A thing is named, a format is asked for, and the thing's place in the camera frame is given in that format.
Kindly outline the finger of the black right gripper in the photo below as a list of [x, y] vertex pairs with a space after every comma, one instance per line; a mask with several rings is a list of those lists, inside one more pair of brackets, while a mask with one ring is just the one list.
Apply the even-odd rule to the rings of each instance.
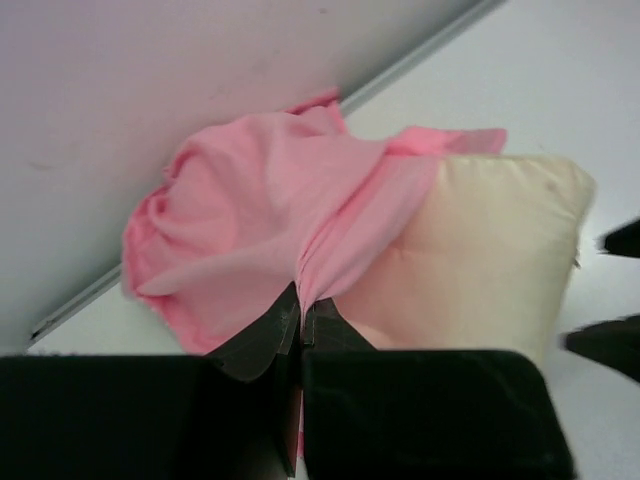
[[588, 325], [567, 333], [564, 348], [632, 379], [639, 379], [639, 315]]
[[600, 250], [607, 255], [640, 258], [640, 218], [608, 232], [600, 241]]

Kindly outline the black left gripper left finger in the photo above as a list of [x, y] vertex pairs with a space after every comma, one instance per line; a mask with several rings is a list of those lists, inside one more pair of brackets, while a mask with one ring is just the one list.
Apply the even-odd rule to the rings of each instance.
[[286, 479], [294, 475], [300, 308], [286, 288], [204, 355], [1, 361], [5, 479]]

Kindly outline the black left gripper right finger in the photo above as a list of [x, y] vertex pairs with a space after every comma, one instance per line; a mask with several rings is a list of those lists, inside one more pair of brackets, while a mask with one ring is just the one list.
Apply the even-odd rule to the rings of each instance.
[[378, 350], [323, 300], [303, 328], [312, 479], [571, 479], [539, 368], [509, 350]]

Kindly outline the cream pillow with bear print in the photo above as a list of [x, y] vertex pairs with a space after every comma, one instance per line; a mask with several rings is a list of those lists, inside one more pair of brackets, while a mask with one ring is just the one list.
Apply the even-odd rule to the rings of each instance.
[[595, 190], [564, 158], [449, 158], [335, 305], [379, 349], [505, 349], [542, 365]]

